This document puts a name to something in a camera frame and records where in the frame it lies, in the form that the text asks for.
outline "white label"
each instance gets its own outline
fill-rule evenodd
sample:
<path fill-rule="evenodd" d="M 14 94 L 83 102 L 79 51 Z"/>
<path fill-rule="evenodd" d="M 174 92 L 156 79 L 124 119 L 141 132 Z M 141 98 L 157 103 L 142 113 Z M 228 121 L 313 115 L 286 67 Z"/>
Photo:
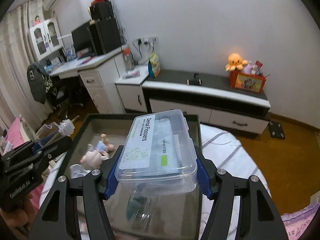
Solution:
<path fill-rule="evenodd" d="M 155 116 L 155 114 L 142 116 L 135 120 L 119 169 L 149 167 Z"/>

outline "red box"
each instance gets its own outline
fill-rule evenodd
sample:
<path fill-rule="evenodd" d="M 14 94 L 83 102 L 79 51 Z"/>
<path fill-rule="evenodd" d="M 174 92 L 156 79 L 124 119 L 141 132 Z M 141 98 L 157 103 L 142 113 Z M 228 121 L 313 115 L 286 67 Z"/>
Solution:
<path fill-rule="evenodd" d="M 251 92 L 261 93 L 263 91 L 266 78 L 256 75 L 249 75 L 241 71 L 231 71 L 229 74 L 230 85 L 232 88 L 239 88 Z"/>

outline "wall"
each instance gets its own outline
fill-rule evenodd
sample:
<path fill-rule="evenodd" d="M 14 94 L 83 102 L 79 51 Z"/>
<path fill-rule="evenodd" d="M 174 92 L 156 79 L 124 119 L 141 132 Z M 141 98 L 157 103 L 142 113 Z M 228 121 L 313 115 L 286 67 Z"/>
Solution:
<path fill-rule="evenodd" d="M 89 1 L 59 1 L 62 35 L 89 19 Z M 320 31 L 300 0 L 114 2 L 128 41 L 158 35 L 163 68 L 227 75 L 230 53 L 258 59 L 271 110 L 320 128 Z"/>

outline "curtain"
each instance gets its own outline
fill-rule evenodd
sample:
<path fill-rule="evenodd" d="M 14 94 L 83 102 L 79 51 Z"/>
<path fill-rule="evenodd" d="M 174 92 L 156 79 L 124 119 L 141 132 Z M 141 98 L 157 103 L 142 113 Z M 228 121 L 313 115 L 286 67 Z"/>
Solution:
<path fill-rule="evenodd" d="M 34 101 L 27 79 L 27 68 L 36 61 L 28 33 L 37 15 L 44 20 L 42 0 L 24 3 L 0 22 L 0 117 L 8 127 L 21 114 L 37 129 L 52 111 Z"/>

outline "black monitor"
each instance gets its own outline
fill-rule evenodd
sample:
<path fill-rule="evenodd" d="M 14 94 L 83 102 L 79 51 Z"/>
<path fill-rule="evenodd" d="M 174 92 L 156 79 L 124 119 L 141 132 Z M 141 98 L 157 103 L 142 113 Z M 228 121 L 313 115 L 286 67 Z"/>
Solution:
<path fill-rule="evenodd" d="M 71 32 L 73 39 L 73 46 L 75 51 L 81 51 L 82 49 L 90 48 L 93 52 L 90 33 L 88 31 L 88 27 L 90 26 L 90 21 L 85 22 L 75 30 Z"/>

